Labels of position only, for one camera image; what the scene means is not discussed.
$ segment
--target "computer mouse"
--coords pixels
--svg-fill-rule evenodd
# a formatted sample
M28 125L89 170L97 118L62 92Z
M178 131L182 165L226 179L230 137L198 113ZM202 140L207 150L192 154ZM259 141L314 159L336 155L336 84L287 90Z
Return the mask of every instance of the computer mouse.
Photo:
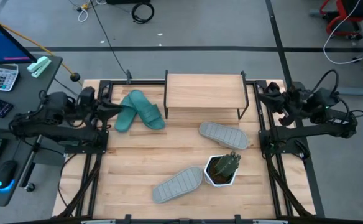
M6 161L0 166L0 189L9 186L16 173L17 162L14 160Z

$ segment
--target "blue light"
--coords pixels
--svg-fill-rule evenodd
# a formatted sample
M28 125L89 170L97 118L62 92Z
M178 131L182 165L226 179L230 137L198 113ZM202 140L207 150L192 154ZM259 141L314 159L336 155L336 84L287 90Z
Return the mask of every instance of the blue light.
M0 189L0 192L8 193L12 189L13 185L14 185L14 180L12 180L12 182L9 184L9 186L7 186L7 187L5 187L3 189Z

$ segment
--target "wooden plank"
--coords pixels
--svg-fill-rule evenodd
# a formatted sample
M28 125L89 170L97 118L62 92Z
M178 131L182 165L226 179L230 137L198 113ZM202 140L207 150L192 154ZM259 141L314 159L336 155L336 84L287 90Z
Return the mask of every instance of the wooden plank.
M245 108L241 75L168 74L168 108Z
M84 86L98 86L98 82L85 80ZM117 85L112 102L120 103L133 89L142 90L164 114L162 85ZM250 106L240 121L235 109L172 108L164 130L150 130L138 117L127 133L111 128L108 151L101 164L94 218L124 218L128 213L133 218L155 219L234 218L235 214L241 214L242 218L275 218L267 166L257 136L260 126L253 88L248 86L247 90ZM114 125L116 118L111 118L109 124ZM249 137L248 150L238 151L242 159L234 185L218 189L203 181L188 195L164 204L153 203L151 193L157 184L189 166L203 167L211 155L231 151L199 135L198 127L203 121L240 128ZM84 161L85 156L78 155L64 168L60 189L68 201L79 189ZM283 163L291 191L313 212L302 161L283 155ZM62 202L57 198L53 214L62 209Z

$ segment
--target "desk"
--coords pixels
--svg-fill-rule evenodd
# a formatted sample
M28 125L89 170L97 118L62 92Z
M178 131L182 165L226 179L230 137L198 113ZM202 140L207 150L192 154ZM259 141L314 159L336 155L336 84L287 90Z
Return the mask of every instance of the desk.
M270 81L283 87L282 80L267 80ZM85 80L84 86L97 90L99 82ZM133 89L143 91L164 114L163 85L114 85L111 101L120 103ZM93 218L123 219L125 214L131 214L132 219L234 219L235 214L242 218L275 218L269 174L257 134L260 124L252 85L247 85L247 92L251 104L241 120L234 109L174 108L163 130L150 130L136 117L128 132L119 133L113 129L116 116L110 119L108 124L113 127L109 129L108 150L101 160ZM200 136L198 127L203 121L234 126L248 135L248 150L238 151L242 159L234 185L218 189L204 181L190 194L163 204L153 203L152 189L157 184L188 166L204 166L209 156L229 153L230 150ZM80 188L85 157L75 156L63 170L60 190L66 202ZM315 213L303 162L288 154L282 158L290 190L309 212ZM82 214L87 212L89 196L85 195ZM280 188L278 196L285 215ZM57 195L53 215L64 208Z
M13 119L16 113L25 113L28 110L36 110L40 104L38 97L38 92L40 90L48 90L50 84L52 83L58 68L61 65L61 57L50 57L52 61L51 64L46 68L46 70L38 78L34 78L27 71L29 64L20 64L19 71L20 77L14 86L14 89L10 92L0 91L0 99L6 102L12 103L14 105L13 109L5 118L0 118L0 131L8 130L8 124ZM0 166L4 162L12 159L13 154L17 148L18 141L10 133L0 133L0 138L7 139L7 146L4 148L2 155L0 156ZM34 143L37 138L30 138L28 141ZM6 206L13 193L16 189L17 183L20 180L21 174L30 158L32 152L32 147L20 143L20 146L15 155L15 160L17 161L17 169L14 175L14 185L10 191L6 193L0 193L0 206Z

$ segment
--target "calculator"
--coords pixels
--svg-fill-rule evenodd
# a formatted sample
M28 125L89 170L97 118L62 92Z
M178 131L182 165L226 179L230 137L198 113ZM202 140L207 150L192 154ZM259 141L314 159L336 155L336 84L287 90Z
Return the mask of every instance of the calculator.
M18 76L18 65L0 65L0 91L11 91Z

